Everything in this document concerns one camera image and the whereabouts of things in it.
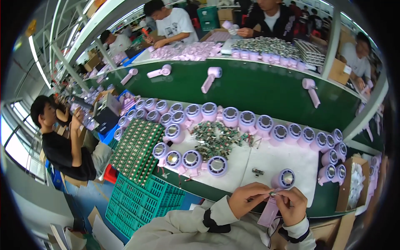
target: black t-shirt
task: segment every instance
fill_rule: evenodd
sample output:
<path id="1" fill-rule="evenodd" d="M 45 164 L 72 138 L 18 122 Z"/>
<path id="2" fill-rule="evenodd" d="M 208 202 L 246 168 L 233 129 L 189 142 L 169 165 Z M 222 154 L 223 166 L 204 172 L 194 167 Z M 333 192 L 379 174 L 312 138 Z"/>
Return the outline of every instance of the black t-shirt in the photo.
<path id="1" fill-rule="evenodd" d="M 82 165 L 80 167 L 72 166 L 71 141 L 56 132 L 42 135 L 42 148 L 49 162 L 63 174 L 81 181 L 96 178 L 92 156 L 86 147 L 81 149 Z"/>
<path id="2" fill-rule="evenodd" d="M 311 22 L 311 25 L 312 25 L 311 31 L 312 30 L 321 31 L 322 26 L 324 25 L 324 22 L 322 21 L 322 19 L 317 15 L 309 16 L 308 21 Z"/>

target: finger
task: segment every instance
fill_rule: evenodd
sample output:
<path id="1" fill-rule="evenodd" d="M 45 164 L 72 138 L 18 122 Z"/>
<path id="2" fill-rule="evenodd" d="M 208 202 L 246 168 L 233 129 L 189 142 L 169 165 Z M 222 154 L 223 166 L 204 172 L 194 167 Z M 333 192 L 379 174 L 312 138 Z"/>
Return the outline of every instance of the finger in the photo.
<path id="1" fill-rule="evenodd" d="M 289 212 L 289 208 L 286 206 L 284 202 L 284 196 L 275 195 L 276 206 L 279 208 L 279 211 L 282 215 L 287 214 Z"/>

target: green plastic crate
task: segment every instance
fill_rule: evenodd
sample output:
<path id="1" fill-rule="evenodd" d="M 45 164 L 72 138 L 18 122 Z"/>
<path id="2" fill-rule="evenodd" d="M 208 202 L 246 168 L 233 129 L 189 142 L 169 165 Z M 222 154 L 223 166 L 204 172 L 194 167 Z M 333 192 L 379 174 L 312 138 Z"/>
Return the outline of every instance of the green plastic crate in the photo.
<path id="1" fill-rule="evenodd" d="M 200 25 L 201 25 L 201 29 L 203 31 L 218 29 L 220 27 L 220 23 L 218 20 L 216 20 L 216 21 L 201 21 Z"/>
<path id="2" fill-rule="evenodd" d="M 199 16 L 200 22 L 215 20 L 218 21 L 218 10 L 216 6 L 198 8 L 197 14 Z"/>
<path id="3" fill-rule="evenodd" d="M 119 174 L 107 206 L 106 218 L 123 235 L 130 238 L 153 218 L 179 209 L 185 194 L 185 191 L 153 175 L 143 188 Z"/>

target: box of parts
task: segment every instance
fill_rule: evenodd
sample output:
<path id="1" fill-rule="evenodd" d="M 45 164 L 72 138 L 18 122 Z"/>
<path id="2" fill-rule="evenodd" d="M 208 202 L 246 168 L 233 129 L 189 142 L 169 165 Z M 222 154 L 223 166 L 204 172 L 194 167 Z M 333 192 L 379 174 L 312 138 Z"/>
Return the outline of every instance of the box of parts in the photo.
<path id="1" fill-rule="evenodd" d="M 340 82 L 343 85 L 347 84 L 350 78 L 351 68 L 347 66 L 344 62 L 338 59 L 334 59 L 332 68 L 330 69 L 328 78 Z"/>
<path id="2" fill-rule="evenodd" d="M 234 13 L 233 9 L 227 8 L 227 9 L 218 10 L 218 19 L 220 21 L 229 20 L 231 23 L 233 23 L 232 20 L 235 20 L 234 16 L 235 16 L 235 13 Z"/>
<path id="3" fill-rule="evenodd" d="M 343 184 L 339 186 L 339 197 L 338 203 L 336 205 L 336 212 L 347 212 L 355 210 L 355 208 L 351 209 L 348 206 L 353 163 L 361 165 L 362 175 L 365 176 L 365 180 L 362 182 L 364 188 L 361 191 L 356 208 L 364 206 L 367 201 L 368 185 L 370 183 L 370 165 L 367 160 L 353 156 L 351 158 L 348 158 L 343 163 L 344 167 L 346 168 L 346 177 L 344 178 Z"/>

